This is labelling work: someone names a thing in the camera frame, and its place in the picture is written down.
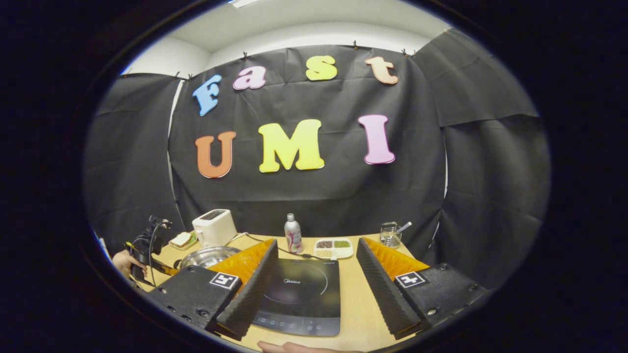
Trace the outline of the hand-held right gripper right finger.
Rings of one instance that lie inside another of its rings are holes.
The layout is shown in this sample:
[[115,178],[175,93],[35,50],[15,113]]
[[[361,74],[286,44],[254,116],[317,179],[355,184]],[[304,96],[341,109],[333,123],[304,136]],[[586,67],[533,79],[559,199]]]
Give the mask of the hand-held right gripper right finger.
[[365,237],[359,239],[356,256],[396,339],[440,326],[487,294],[450,264],[429,266]]

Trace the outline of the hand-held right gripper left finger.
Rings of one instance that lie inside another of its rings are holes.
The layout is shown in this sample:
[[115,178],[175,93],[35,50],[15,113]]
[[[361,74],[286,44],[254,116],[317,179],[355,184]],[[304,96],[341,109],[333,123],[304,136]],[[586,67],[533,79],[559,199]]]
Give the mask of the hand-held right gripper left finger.
[[278,260],[277,241],[267,239],[210,268],[182,267],[147,295],[180,320],[241,340],[257,315]]

